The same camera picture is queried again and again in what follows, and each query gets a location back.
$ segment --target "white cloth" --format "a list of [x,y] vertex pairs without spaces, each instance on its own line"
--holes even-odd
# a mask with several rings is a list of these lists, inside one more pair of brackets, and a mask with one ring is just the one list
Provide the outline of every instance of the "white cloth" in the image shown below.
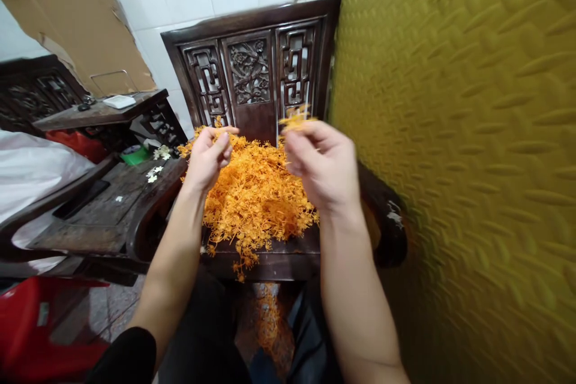
[[[93,167],[92,162],[63,144],[23,132],[0,130],[0,223],[60,190]],[[54,210],[22,226],[12,237],[12,243],[25,249],[48,228]],[[30,261],[28,265],[37,273],[44,273],[63,259],[45,258]]]

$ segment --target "black pants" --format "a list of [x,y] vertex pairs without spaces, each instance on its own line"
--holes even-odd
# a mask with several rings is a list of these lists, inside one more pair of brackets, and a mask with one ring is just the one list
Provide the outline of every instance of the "black pants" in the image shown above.
[[[289,323],[295,350],[287,382],[343,382],[323,315],[319,279],[305,285]],[[222,368],[232,372],[235,383],[250,383],[234,345],[233,326],[232,306],[224,286],[200,268],[188,308],[158,371],[160,383],[216,382]]]

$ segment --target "osmanthus flower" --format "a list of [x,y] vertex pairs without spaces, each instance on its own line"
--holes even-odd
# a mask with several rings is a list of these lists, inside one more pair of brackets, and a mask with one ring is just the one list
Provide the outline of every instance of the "osmanthus flower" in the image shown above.
[[[221,127],[219,118],[216,126]],[[194,139],[203,128],[196,128]],[[208,193],[203,224],[211,229],[206,248],[209,255],[214,256],[220,242],[235,241],[239,260],[233,270],[243,282],[244,270],[259,262],[256,252],[271,250],[274,241],[302,236],[319,216],[306,197],[302,181],[287,171],[282,142],[276,148],[268,142],[249,142],[230,135],[230,144],[230,164]],[[193,146],[192,140],[178,147],[180,156],[188,156]]]

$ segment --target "small table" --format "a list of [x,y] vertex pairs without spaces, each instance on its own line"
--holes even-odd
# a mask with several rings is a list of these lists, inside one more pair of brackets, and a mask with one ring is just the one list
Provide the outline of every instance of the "small table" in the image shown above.
[[[163,167],[158,179],[148,183],[146,173],[157,166]],[[102,178],[110,182],[106,190],[71,218],[52,217],[51,225],[28,247],[67,251],[74,256],[105,260],[107,265],[124,270],[145,272],[147,266],[135,265],[138,263],[133,251],[155,249],[187,167],[183,159],[149,160],[136,166],[118,163]],[[134,242],[134,232],[142,224],[146,225],[148,236],[140,236],[139,241],[147,244]]]
[[109,151],[122,151],[138,144],[130,124],[142,115],[140,125],[155,135],[160,143],[175,149],[187,141],[174,111],[167,101],[166,89],[140,92],[133,95],[135,105],[118,110],[98,101],[87,111],[77,107],[68,108],[34,122],[34,126],[46,132],[60,129],[80,129],[90,137],[97,137]]

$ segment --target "yellow textured wall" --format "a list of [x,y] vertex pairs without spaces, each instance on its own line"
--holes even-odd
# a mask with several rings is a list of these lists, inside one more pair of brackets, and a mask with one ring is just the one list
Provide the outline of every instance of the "yellow textured wall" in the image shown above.
[[413,382],[576,382],[576,0],[343,0],[332,122],[403,197]]

